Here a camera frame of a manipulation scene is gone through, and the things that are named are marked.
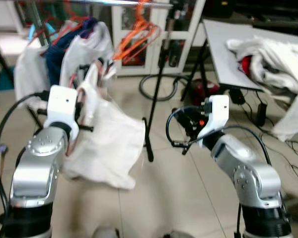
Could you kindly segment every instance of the clothing rack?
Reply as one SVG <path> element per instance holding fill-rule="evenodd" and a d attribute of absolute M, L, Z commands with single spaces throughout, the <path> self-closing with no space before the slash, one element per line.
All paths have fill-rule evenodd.
<path fill-rule="evenodd" d="M 62 0 L 45 0 L 47 2 L 53 1 L 53 2 L 63 2 Z M 134 7 L 138 5 L 137 1 L 130 1 L 130 0 L 71 0 L 73 3 L 92 3 L 92 4 L 102 4 L 102 5 L 107 5 L 107 6 L 124 6 L 124 7 Z M 33 17 L 33 23 L 35 26 L 40 26 L 41 22 L 36 14 L 36 9 L 35 9 L 35 4 L 32 4 L 31 6 L 28 7 L 29 10 L 33 11 L 31 13 L 31 16 Z M 173 31 L 173 25 L 174 25 L 174 20 L 177 19 L 180 16 L 181 11 L 184 8 L 184 0 L 170 0 L 170 3 L 158 3 L 158 2 L 146 2 L 144 3 L 144 7 L 152 7 L 152 8 L 159 8 L 159 9 L 168 9 L 169 14 L 167 18 L 167 36 L 166 39 L 163 42 L 162 46 L 162 51 L 161 51 L 161 60 L 160 60 L 160 65 L 159 65 L 159 74 L 156 82 L 156 87 L 154 91 L 154 97 L 151 105 L 151 111 L 150 111 L 150 117 L 149 120 L 147 120 L 145 117 L 143 117 L 143 121 L 145 122 L 146 126 L 146 133 L 145 133 L 145 147 L 147 148 L 147 153 L 148 153 L 148 160 L 150 162 L 153 161 L 153 151 L 151 147 L 151 141 L 150 141 L 150 129 L 152 125 L 152 120 L 153 120 L 153 115 L 154 115 L 154 110 L 155 110 L 155 105 L 157 103 L 157 97 L 158 97 L 158 92 L 160 88 L 160 83 L 161 83 L 161 78 L 162 78 L 162 73 L 163 69 L 166 63 L 166 57 L 169 52 L 169 43 L 170 43 L 170 34 Z M 36 121 L 37 125 L 40 127 L 38 124 L 39 120 L 35 117 L 33 112 L 31 112 L 32 117 Z"/>

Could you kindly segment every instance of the white cabinet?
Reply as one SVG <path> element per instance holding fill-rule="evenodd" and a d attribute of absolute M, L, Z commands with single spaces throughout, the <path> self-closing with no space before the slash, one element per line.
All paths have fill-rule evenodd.
<path fill-rule="evenodd" d="M 169 0 L 160 0 L 158 2 L 168 3 Z M 189 0 L 186 14 L 175 21 L 174 30 L 171 33 L 170 54 L 163 71 L 164 73 L 182 72 L 202 14 L 204 2 L 205 0 Z M 120 43 L 132 28 L 135 19 L 134 11 L 132 8 L 112 7 L 113 43 L 115 46 Z M 161 35 L 127 64 L 123 64 L 121 60 L 118 60 L 118 75 L 158 73 L 162 41 L 167 35 L 167 14 L 168 11 L 165 9 L 146 8 L 144 10 L 144 18 L 158 25 L 162 29 Z"/>

